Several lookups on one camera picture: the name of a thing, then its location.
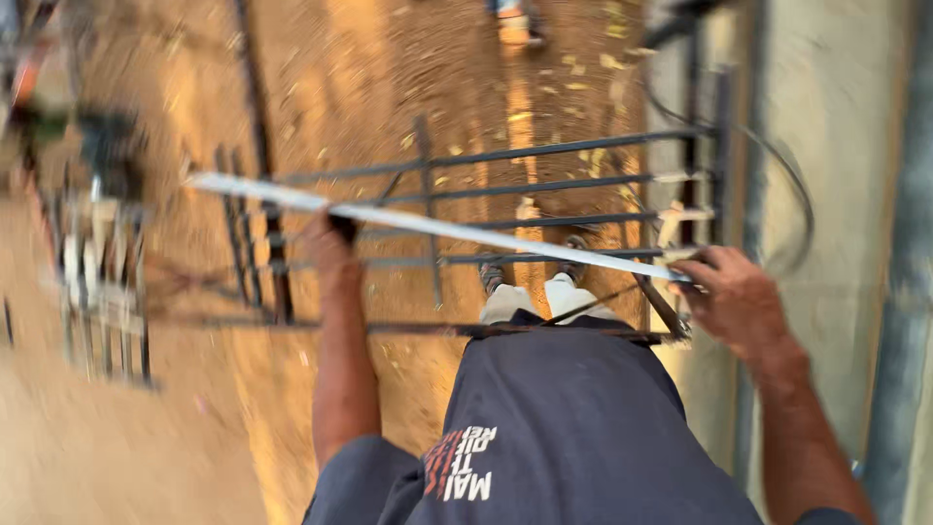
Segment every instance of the welded metal frame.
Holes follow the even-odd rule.
[[[419,116],[414,120],[414,142],[418,149],[418,158],[405,163],[387,163],[372,166],[352,167],[339,170],[314,173],[297,173],[281,177],[273,177],[272,163],[269,157],[269,133],[266,126],[266,115],[264,107],[264,91],[261,89],[262,83],[259,81],[258,68],[256,65],[256,54],[252,42],[248,39],[248,18],[246,10],[246,0],[234,0],[237,5],[237,12],[241,25],[241,30],[246,41],[241,46],[241,58],[244,64],[244,71],[249,77],[249,93],[247,103],[250,106],[250,116],[253,127],[253,135],[256,140],[257,161],[259,166],[260,178],[278,182],[285,185],[299,186],[316,182],[320,179],[347,179],[350,177],[372,177],[394,173],[389,184],[382,191],[379,198],[374,200],[357,201],[360,204],[370,204],[376,206],[386,206],[394,203],[421,203],[425,206],[425,214],[428,217],[434,217],[435,203],[442,199],[460,199],[469,197],[481,197],[502,194],[515,193],[535,193],[557,190],[569,190],[575,188],[593,188],[609,185],[621,185],[632,183],[651,183],[651,182],[670,182],[682,184],[682,202],[688,209],[681,217],[682,227],[681,246],[687,249],[696,249],[697,234],[693,228],[693,223],[699,220],[708,220],[711,223],[710,239],[714,243],[722,242],[723,217],[727,205],[726,196],[729,194],[729,173],[730,165],[730,143],[731,143],[731,73],[729,71],[717,74],[716,81],[716,104],[715,117],[712,124],[702,123],[699,117],[700,108],[700,71],[702,63],[702,35],[700,18],[710,9],[718,5],[718,0],[691,0],[685,2],[683,7],[679,7],[676,16],[662,27],[648,32],[643,46],[649,49],[661,47],[670,40],[684,36],[687,40],[687,64],[685,75],[687,78],[685,99],[686,99],[686,117],[685,125],[680,129],[642,133],[634,135],[610,136],[594,140],[583,140],[578,142],[567,142],[560,144],[550,144],[546,146],[537,146],[523,149],[503,149],[486,153],[472,155],[458,155],[451,157],[432,157],[431,141],[427,131],[425,118]],[[700,146],[704,139],[708,139],[713,147],[711,165],[708,169],[702,169],[700,166],[701,155]],[[569,153],[600,148],[616,148],[631,145],[644,145],[651,142],[675,140],[683,144],[684,171],[677,174],[618,174],[615,177],[589,178],[581,180],[562,180],[553,182],[541,182],[509,187],[477,188],[470,190],[461,190],[454,192],[434,192],[434,177],[432,170],[438,167],[450,167],[457,165],[466,165],[474,163],[486,163],[497,160],[518,159],[525,157],[537,157],[542,155],[551,155],[558,153]],[[218,150],[216,159],[218,171],[224,171],[223,153]],[[420,192],[410,195],[393,195],[398,182],[404,177],[404,174],[410,171],[417,171],[420,174]],[[236,166],[234,173],[242,175],[242,168]],[[711,186],[712,206],[709,209],[697,209],[698,201],[697,184],[706,182]],[[263,312],[262,319],[222,319],[210,318],[205,324],[214,324],[219,326],[265,326],[275,328],[291,329],[314,329],[318,327],[317,321],[307,319],[295,319],[294,307],[291,302],[291,290],[288,282],[289,276],[293,272],[298,272],[313,268],[313,264],[302,261],[287,261],[285,259],[286,245],[295,240],[294,235],[289,235],[281,230],[281,221],[285,211],[275,206],[264,205],[259,210],[249,211],[245,207],[243,199],[227,198],[224,201],[226,223],[230,238],[231,250],[233,253],[233,262],[235,265],[235,276],[237,279],[237,292],[240,300],[248,306]],[[254,238],[250,229],[250,218],[261,215],[267,223],[266,236]],[[580,217],[559,217],[559,218],[540,218],[531,220],[499,220],[480,223],[469,223],[470,226],[482,229],[512,229],[523,227],[554,227],[554,226],[583,226],[592,224],[601,224],[615,222],[624,225],[628,221],[636,220],[645,224],[650,220],[659,217],[657,211],[643,210],[634,213],[616,213],[587,215]],[[360,235],[360,239],[380,238],[395,234],[413,234],[396,229],[373,229],[366,230]],[[428,255],[426,257],[395,257],[395,258],[377,258],[368,259],[366,264],[368,268],[384,267],[429,267],[432,271],[432,283],[434,288],[435,300],[438,307],[442,304],[442,287],[440,267],[447,264],[475,264],[483,261],[495,261],[499,263],[539,263],[555,261],[554,258],[527,253],[503,254],[503,255],[440,255],[437,239],[433,235],[427,235]],[[271,258],[268,264],[258,266],[256,263],[255,250],[260,243],[267,243],[270,249]],[[642,258],[647,262],[652,262],[656,257],[664,256],[665,250],[658,248],[627,248],[598,250],[604,254],[621,258]],[[271,273],[273,279],[272,303],[274,304],[273,314],[269,315],[269,310],[265,308],[262,287],[259,281],[261,273]],[[674,340],[684,339],[689,336],[689,330],[677,316],[675,310],[668,305],[661,295],[654,288],[651,279],[648,277],[639,277],[637,284],[645,294],[648,303],[659,312],[661,319],[671,331],[670,334],[652,334],[648,332],[633,331],[626,336],[633,340],[647,341],[650,344],[660,342],[662,339],[671,338]],[[400,332],[407,333],[435,333],[440,330],[435,325],[417,325],[417,324],[388,324],[388,325],[370,325],[371,329],[382,327],[381,332],[391,332],[391,327],[395,326]],[[448,329],[453,326],[468,327],[475,325],[447,325]],[[469,333],[469,330],[463,329],[458,333]]]

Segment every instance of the wire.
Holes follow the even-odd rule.
[[[665,106],[661,100],[658,99],[658,96],[655,94],[654,89],[651,86],[651,82],[648,78],[648,73],[643,69],[642,70],[642,85],[645,87],[645,93],[648,95],[648,101],[651,103],[655,109],[667,120],[679,121],[683,124],[690,124],[689,120],[680,115],[679,113],[673,111],[670,107]],[[752,139],[759,146],[765,148],[769,154],[771,154],[781,167],[784,169],[784,172],[787,174],[787,178],[790,180],[791,186],[794,188],[794,194],[797,196],[798,201],[801,204],[803,219],[804,219],[804,238],[803,244],[800,249],[797,251],[797,254],[794,256],[793,261],[785,270],[786,274],[793,274],[797,272],[803,265],[803,262],[806,260],[807,256],[810,254],[810,250],[813,247],[814,236],[816,231],[816,217],[813,207],[813,199],[810,197],[810,192],[807,190],[806,183],[803,181],[803,176],[798,169],[796,169],[787,158],[781,154],[777,148],[769,142],[767,139],[761,135],[753,132],[747,126],[742,124],[736,124],[730,122],[730,126],[745,135],[748,138]]]

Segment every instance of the hand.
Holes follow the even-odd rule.
[[[670,266],[693,279],[680,287],[693,317],[743,361],[793,341],[777,286],[739,249],[710,247]]]
[[[321,282],[359,278],[361,264],[353,253],[353,246],[334,228],[326,208],[314,214],[301,234],[301,244],[317,265]]]

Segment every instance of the navy t-shirt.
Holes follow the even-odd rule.
[[[321,473],[304,523],[760,524],[687,427],[649,348],[559,328],[471,341],[443,436],[418,460],[378,435]],[[818,509],[806,525],[857,525]]]

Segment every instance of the sandy ground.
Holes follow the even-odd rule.
[[[625,14],[625,38],[606,35],[619,19],[611,20],[603,0],[542,2],[551,42],[529,54],[498,43],[494,21],[478,1],[262,3],[255,38],[276,171],[410,159],[415,148],[405,146],[405,137],[422,113],[435,154],[635,131],[641,108],[631,104],[617,113],[607,107],[614,73],[599,59],[601,53],[621,57],[638,36],[641,7],[617,5]],[[143,163],[153,219],[146,249],[190,268],[229,265],[220,203],[178,187],[184,151],[209,165],[215,146],[239,147],[252,166],[244,83],[230,51],[236,41],[232,0],[99,0],[89,12],[95,32],[83,65],[83,97],[137,112],[148,136]],[[620,155],[626,170],[638,170],[641,151]],[[569,154],[437,170],[434,177],[439,191],[451,191],[588,177],[588,168]],[[309,190],[371,197],[386,181],[361,178]],[[417,174],[411,174],[397,192],[417,188]],[[438,215],[512,219],[521,203],[520,195],[446,201]],[[555,192],[535,204],[551,215],[627,209],[616,189]],[[59,359],[61,330],[53,295],[42,285],[44,255],[25,207],[3,204],[0,213],[4,224],[14,225],[0,232],[3,246],[16,247],[3,252],[0,283],[19,335],[15,349],[0,349],[0,407],[13,429],[0,433],[0,494],[14,495],[7,504],[0,500],[0,523],[298,522],[317,477],[310,439],[316,336],[187,330],[153,319],[153,374],[161,389],[89,383]],[[301,217],[285,220],[289,230],[301,223]],[[565,232],[517,234],[559,242]],[[618,225],[606,225],[589,238],[594,248],[637,241],[635,230],[624,236]],[[369,256],[413,256],[425,253],[426,242],[410,236],[359,248]],[[442,241],[440,249],[471,253],[479,247]],[[289,253],[300,258],[296,250]],[[542,284],[552,272],[545,264],[515,269],[544,315],[550,312]],[[475,268],[445,268],[442,276],[444,301],[435,308],[428,271],[370,272],[364,289],[369,318],[475,319],[484,301]],[[158,269],[147,275],[152,288],[159,279]],[[593,271],[586,284],[600,294],[630,282]],[[294,276],[292,290],[299,315],[314,317],[313,273]],[[642,318],[638,297],[612,304],[636,325]],[[174,317],[243,312],[198,293],[163,299],[159,306]],[[465,342],[371,338],[385,433],[401,447],[420,454],[439,437]]]

